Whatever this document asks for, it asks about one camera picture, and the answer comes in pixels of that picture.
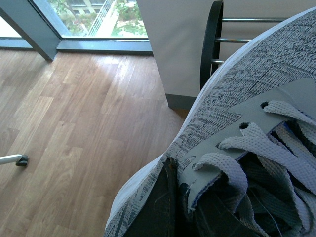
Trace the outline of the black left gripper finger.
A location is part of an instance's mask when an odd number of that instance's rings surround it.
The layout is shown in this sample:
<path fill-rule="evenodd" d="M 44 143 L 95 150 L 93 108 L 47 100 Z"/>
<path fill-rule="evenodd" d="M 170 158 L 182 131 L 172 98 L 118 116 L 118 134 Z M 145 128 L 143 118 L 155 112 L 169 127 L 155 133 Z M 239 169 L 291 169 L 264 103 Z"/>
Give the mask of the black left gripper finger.
<path fill-rule="evenodd" d="M 145 205 L 125 237 L 174 237 L 176 229 L 176 164 L 173 158 L 163 163 Z"/>

